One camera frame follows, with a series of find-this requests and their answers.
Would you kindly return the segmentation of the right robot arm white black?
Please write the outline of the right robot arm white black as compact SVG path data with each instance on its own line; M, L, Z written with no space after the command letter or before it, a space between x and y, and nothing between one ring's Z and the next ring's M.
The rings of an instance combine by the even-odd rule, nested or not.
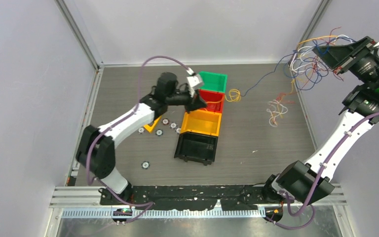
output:
M366 36L346 45L317 46L313 52L337 74L351 72L361 84L343 100L338 123L309 158L288 165L262 188L267 202L294 199L310 205L330 195L337 166L355 142L379 122L379 43Z

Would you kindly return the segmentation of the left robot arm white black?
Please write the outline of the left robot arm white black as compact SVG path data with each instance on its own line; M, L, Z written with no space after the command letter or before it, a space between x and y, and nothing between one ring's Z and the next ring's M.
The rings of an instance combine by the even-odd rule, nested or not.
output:
M184 106L186 112L205 108L207 103L199 95L203 85L201 75L193 73L180 90L174 73L162 73L150 93L130 111L99 127L84 129L76 160L113 191L114 200L127 204L132 197L131 184L116 168L116 148L133 132L161 117L169 106Z

